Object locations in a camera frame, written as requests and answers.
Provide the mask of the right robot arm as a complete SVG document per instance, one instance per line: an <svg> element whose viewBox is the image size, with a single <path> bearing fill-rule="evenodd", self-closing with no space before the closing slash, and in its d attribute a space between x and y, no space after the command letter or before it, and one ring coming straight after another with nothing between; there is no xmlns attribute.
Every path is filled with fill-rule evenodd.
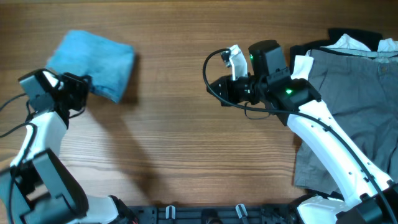
<svg viewBox="0 0 398 224"><path fill-rule="evenodd" d="M313 60L297 56L285 64L275 40L252 44L245 57L237 45L217 50L231 74L207 91L223 106L275 115L315 153L342 198L312 195L288 207L288 223L396 223L397 184L371 162L342 130L309 82Z"/></svg>

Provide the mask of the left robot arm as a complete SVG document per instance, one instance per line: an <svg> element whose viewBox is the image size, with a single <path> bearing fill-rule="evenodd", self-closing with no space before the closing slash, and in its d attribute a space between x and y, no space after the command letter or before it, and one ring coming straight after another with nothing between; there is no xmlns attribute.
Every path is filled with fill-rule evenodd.
<svg viewBox="0 0 398 224"><path fill-rule="evenodd" d="M19 78L28 96L27 129L18 155L1 171L9 223L123 223L129 210L115 196L88 196L58 158L70 112L84 112L91 77L41 68Z"/></svg>

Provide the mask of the light blue denim jeans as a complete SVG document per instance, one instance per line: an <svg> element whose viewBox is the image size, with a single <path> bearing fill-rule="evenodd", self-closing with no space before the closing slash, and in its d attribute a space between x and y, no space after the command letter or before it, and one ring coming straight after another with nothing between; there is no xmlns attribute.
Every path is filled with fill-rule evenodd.
<svg viewBox="0 0 398 224"><path fill-rule="evenodd" d="M134 68L135 50L84 30L70 30L46 68L57 73L91 77L90 91L119 103Z"/></svg>

